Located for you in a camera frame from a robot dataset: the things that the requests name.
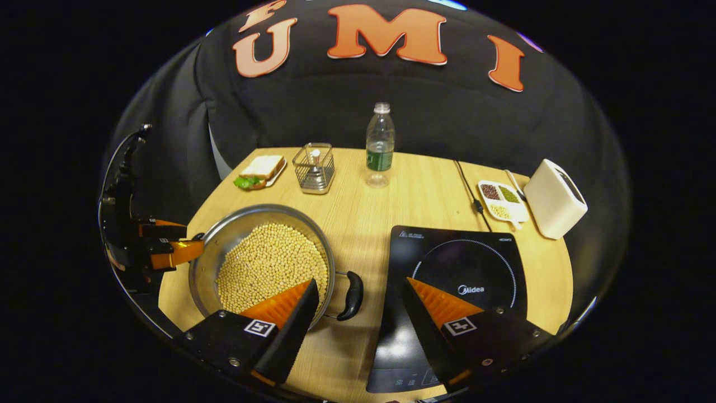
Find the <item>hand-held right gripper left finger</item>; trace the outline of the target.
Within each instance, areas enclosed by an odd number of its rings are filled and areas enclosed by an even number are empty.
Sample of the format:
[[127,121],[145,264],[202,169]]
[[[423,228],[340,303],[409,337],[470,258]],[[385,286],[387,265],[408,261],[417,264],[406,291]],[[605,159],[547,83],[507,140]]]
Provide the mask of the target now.
[[179,352],[243,387],[286,382],[319,303],[314,279],[241,312],[219,310],[172,339]]

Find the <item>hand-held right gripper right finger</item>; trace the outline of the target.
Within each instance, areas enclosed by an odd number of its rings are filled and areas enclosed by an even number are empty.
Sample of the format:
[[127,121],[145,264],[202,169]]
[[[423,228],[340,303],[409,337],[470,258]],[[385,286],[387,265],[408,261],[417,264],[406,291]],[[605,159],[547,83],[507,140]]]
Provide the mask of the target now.
[[480,308],[414,278],[402,281],[402,303],[448,392],[493,383],[552,343],[553,334],[525,318]]

